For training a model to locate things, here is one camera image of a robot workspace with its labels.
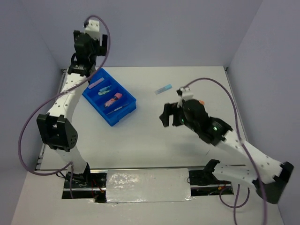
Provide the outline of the blue-capped grey marker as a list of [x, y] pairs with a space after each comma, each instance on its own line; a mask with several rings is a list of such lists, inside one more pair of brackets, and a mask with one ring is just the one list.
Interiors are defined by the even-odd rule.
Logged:
[[165, 92], [165, 91], [167, 91], [167, 90], [170, 90], [171, 88], [172, 88], [172, 85], [171, 85], [171, 84], [168, 84], [168, 85], [166, 85], [166, 86], [164, 86], [164, 87], [162, 87], [162, 88], [156, 90], [156, 91], [155, 91], [155, 94], [156, 94], [156, 95], [161, 94], [161, 93], [163, 93], [163, 92]]

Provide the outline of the purple highlighter pen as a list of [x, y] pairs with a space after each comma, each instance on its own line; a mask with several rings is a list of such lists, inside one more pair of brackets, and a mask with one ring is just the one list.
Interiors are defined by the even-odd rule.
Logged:
[[91, 83], [88, 86], [88, 89], [92, 89], [94, 87], [96, 87], [98, 84], [100, 84], [101, 82], [103, 82], [105, 79], [103, 77], [99, 78], [98, 80], [96, 80], [95, 82]]

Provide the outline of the blue mini stapler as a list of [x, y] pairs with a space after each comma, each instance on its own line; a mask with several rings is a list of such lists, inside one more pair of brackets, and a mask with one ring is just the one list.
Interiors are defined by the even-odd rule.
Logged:
[[100, 89], [99, 92], [105, 92], [105, 91], [108, 91], [108, 90], [110, 89], [110, 87], [111, 87], [111, 85], [106, 86], [106, 87]]

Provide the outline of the pink-capped eraser jar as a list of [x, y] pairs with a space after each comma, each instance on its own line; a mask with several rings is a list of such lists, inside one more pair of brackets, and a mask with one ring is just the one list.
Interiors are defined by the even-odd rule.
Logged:
[[105, 102], [105, 104], [104, 104], [105, 108], [110, 107], [112, 104], [114, 104], [121, 97], [122, 97], [122, 94], [117, 92], [110, 100]]

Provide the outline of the green highlighter pen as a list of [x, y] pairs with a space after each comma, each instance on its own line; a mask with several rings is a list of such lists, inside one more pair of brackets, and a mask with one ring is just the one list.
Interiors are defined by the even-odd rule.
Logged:
[[98, 92], [98, 95], [102, 96], [102, 95], [105, 95], [105, 94], [107, 94], [109, 92], [110, 92], [110, 90], [102, 90], [102, 91]]

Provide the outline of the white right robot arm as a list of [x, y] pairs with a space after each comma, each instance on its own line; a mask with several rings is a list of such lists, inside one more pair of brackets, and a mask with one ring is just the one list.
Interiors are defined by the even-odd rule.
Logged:
[[229, 124], [210, 117], [198, 100], [183, 101], [181, 105], [166, 103], [159, 117], [164, 127], [169, 126], [170, 116], [173, 116], [173, 126], [186, 126], [205, 143], [224, 150], [245, 165], [237, 168], [212, 159], [203, 173], [208, 183], [233, 181], [254, 188], [261, 198], [266, 197], [268, 203], [278, 204], [294, 169], [291, 163], [272, 159], [247, 141], [239, 140], [237, 132]]

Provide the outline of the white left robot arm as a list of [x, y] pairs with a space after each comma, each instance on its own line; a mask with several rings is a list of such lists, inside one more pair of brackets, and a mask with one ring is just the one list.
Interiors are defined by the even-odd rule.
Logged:
[[75, 53], [66, 72], [66, 80], [59, 96], [46, 114], [37, 117], [37, 126], [44, 144], [56, 153], [68, 166], [69, 180], [81, 187], [92, 181], [89, 164], [82, 158], [76, 143], [78, 132], [71, 121], [75, 108], [85, 89], [87, 80], [95, 73], [98, 56], [108, 54], [108, 36], [89, 31], [74, 33]]

